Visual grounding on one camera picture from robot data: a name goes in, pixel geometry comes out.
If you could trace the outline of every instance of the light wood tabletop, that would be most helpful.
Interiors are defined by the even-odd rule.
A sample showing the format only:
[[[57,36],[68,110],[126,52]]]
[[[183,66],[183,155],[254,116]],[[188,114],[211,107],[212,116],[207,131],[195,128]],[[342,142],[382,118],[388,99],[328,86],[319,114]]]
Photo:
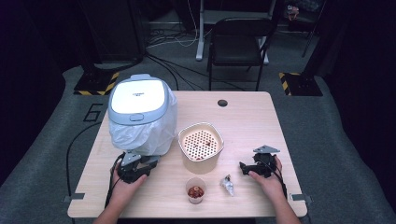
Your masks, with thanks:
[[[288,147],[282,133],[271,96],[263,91],[174,91],[177,98],[177,129],[199,122],[211,123],[224,140],[217,166],[205,175],[195,175],[183,165],[177,135],[169,151],[137,191],[122,217],[210,218],[210,217],[274,217],[275,211],[260,186],[243,175],[239,162],[253,165],[253,149],[267,145],[280,150],[282,175],[288,195],[301,194]],[[227,101],[219,106],[218,101]],[[103,211],[110,178],[109,169],[122,153],[112,146],[108,117],[101,124],[91,154],[79,180],[76,193],[82,200],[73,200],[70,217],[98,217]],[[234,187],[232,197],[220,185],[226,175]],[[206,183],[204,200],[191,204],[185,192],[188,179],[198,176]],[[307,210],[304,201],[289,203],[298,217]]]

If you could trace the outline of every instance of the crumpled wrapper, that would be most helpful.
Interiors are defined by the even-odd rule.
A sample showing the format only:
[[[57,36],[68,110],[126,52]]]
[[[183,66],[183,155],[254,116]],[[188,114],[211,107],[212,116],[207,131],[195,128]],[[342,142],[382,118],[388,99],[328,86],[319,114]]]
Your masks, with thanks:
[[[221,179],[220,184],[227,189],[231,196],[233,196],[233,183],[231,182],[231,176],[227,175]]]

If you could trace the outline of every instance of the small cup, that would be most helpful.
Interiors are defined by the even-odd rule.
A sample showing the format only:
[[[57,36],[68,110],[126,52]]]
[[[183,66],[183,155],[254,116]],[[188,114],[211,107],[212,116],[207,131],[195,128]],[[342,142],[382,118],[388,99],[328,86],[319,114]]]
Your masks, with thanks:
[[[189,179],[186,183],[186,193],[191,203],[200,203],[206,194],[205,181],[199,177]]]

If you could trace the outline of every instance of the person's right hand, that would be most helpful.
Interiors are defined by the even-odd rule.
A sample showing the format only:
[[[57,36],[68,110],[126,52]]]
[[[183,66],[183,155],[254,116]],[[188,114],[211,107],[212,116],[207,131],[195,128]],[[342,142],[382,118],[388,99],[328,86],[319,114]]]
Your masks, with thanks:
[[[275,156],[276,160],[276,173],[281,176],[281,173],[279,171],[282,170],[282,163],[280,162],[279,158]],[[273,202],[274,200],[278,200],[282,198],[283,200],[285,199],[285,195],[283,193],[282,185],[277,178],[276,175],[271,173],[271,176],[265,178],[261,175],[258,175],[254,171],[250,171],[248,173],[254,180],[256,180],[257,183],[260,184],[262,187],[262,191],[267,195],[267,197]]]

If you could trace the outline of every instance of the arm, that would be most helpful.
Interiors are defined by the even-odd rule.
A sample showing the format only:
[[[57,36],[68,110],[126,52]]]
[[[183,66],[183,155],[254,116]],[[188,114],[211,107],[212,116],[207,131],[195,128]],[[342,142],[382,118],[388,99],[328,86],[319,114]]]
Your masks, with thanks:
[[[117,165],[113,173],[113,194],[111,195],[110,202],[105,210],[99,215],[99,217],[93,222],[94,224],[101,223],[117,223],[120,214],[132,200],[134,193],[147,179],[146,175],[140,176],[134,183],[128,184],[119,180],[120,177],[117,174]]]
[[[280,163],[278,157],[276,157],[276,166],[279,169],[276,170],[276,172],[280,175],[279,171],[282,170],[282,163]],[[271,201],[273,207],[275,208],[276,223],[301,223],[300,219],[297,218],[294,211],[291,209],[288,200],[286,200],[285,195],[283,194],[282,185],[275,175],[264,178],[253,171],[250,171],[248,174],[261,185],[262,191],[264,191]]]

